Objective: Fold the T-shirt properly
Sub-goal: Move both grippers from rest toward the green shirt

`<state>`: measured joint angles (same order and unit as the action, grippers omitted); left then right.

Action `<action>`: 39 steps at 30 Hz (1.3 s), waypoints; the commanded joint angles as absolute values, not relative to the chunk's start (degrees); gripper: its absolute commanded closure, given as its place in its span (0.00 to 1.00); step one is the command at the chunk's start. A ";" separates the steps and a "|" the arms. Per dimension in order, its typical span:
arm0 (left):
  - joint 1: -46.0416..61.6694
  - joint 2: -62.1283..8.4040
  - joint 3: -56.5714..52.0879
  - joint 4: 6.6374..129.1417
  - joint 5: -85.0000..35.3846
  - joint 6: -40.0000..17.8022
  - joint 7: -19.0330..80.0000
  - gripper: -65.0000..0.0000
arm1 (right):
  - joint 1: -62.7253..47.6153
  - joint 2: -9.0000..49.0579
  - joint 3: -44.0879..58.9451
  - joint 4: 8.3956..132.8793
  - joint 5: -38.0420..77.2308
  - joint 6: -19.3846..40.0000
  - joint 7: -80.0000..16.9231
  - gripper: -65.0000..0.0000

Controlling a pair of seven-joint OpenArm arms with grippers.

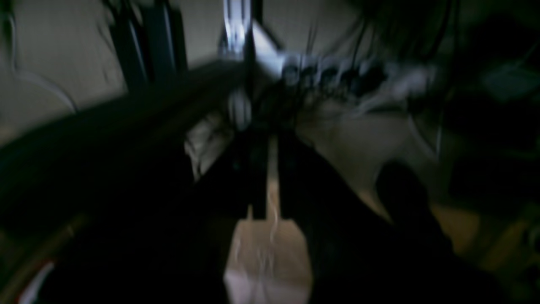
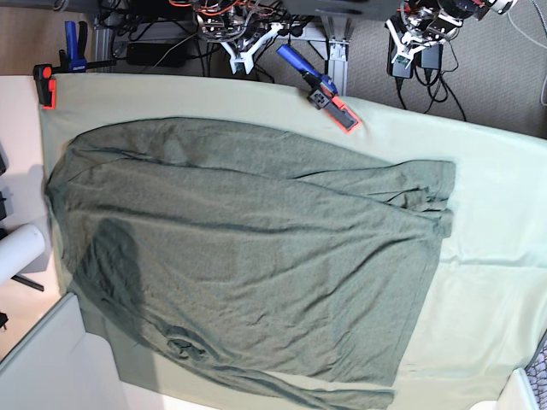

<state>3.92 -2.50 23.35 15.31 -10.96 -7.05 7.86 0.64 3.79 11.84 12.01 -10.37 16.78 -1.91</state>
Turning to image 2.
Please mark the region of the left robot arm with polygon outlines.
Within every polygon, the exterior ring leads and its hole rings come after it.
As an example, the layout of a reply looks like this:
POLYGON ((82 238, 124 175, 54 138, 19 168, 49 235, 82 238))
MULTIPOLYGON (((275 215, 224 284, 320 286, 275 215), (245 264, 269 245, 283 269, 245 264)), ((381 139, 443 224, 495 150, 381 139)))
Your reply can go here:
POLYGON ((510 0, 402 1, 385 22, 391 36, 389 62, 408 68, 423 50, 449 43, 466 19, 479 21, 489 12, 505 15, 515 5, 510 0))

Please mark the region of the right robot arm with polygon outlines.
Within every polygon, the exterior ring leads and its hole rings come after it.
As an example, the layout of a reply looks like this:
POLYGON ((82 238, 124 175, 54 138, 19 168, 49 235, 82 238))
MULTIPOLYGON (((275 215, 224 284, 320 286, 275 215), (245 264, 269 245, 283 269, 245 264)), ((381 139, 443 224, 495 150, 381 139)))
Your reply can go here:
POLYGON ((255 54, 289 27, 280 1, 190 1, 197 19, 197 35, 218 44, 229 56, 232 73, 249 74, 255 54))

